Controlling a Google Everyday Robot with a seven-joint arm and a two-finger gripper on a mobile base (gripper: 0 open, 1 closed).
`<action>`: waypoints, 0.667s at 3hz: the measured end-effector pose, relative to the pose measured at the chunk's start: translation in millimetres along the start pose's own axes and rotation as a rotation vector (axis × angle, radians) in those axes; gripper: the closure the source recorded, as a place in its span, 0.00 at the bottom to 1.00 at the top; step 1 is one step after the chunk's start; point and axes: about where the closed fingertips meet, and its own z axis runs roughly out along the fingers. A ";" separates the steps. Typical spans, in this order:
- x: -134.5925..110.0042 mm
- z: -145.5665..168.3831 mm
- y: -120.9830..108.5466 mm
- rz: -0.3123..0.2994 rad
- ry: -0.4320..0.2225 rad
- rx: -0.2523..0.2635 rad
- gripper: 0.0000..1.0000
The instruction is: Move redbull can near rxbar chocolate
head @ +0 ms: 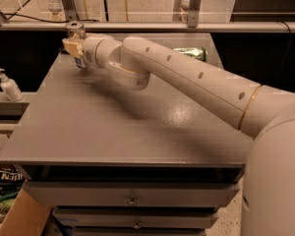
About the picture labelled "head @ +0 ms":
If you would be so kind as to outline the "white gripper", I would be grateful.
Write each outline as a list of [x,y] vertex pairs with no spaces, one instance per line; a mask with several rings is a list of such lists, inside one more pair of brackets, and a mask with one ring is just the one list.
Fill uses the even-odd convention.
[[65,50],[75,58],[83,57],[91,67],[107,68],[109,65],[121,62],[121,41],[100,33],[86,33],[86,36],[83,43],[63,38]]

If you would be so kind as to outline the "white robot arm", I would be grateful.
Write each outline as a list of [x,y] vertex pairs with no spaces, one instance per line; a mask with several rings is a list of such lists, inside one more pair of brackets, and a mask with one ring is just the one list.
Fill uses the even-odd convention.
[[295,93],[262,86],[138,36],[73,34],[66,51],[128,89],[156,75],[253,138],[245,166],[241,236],[295,236]]

